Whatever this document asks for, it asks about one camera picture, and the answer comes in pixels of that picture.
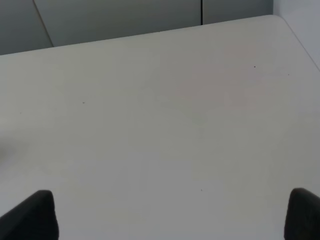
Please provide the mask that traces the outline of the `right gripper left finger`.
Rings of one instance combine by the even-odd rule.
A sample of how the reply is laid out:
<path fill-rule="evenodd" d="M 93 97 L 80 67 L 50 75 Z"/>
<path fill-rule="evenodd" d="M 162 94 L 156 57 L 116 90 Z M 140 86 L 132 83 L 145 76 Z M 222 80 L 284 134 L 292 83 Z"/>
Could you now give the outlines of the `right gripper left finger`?
<path fill-rule="evenodd" d="M 60 231 L 53 193 L 38 190 L 0 217 L 2 240 L 57 240 Z"/>

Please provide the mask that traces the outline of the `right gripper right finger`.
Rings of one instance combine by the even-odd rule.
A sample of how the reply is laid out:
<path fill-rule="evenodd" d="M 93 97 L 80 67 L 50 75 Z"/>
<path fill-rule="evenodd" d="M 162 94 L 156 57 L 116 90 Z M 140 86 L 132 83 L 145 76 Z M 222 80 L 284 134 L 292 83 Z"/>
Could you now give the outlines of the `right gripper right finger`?
<path fill-rule="evenodd" d="M 284 224 L 285 240 L 320 240 L 320 197 L 305 188 L 289 196 Z"/>

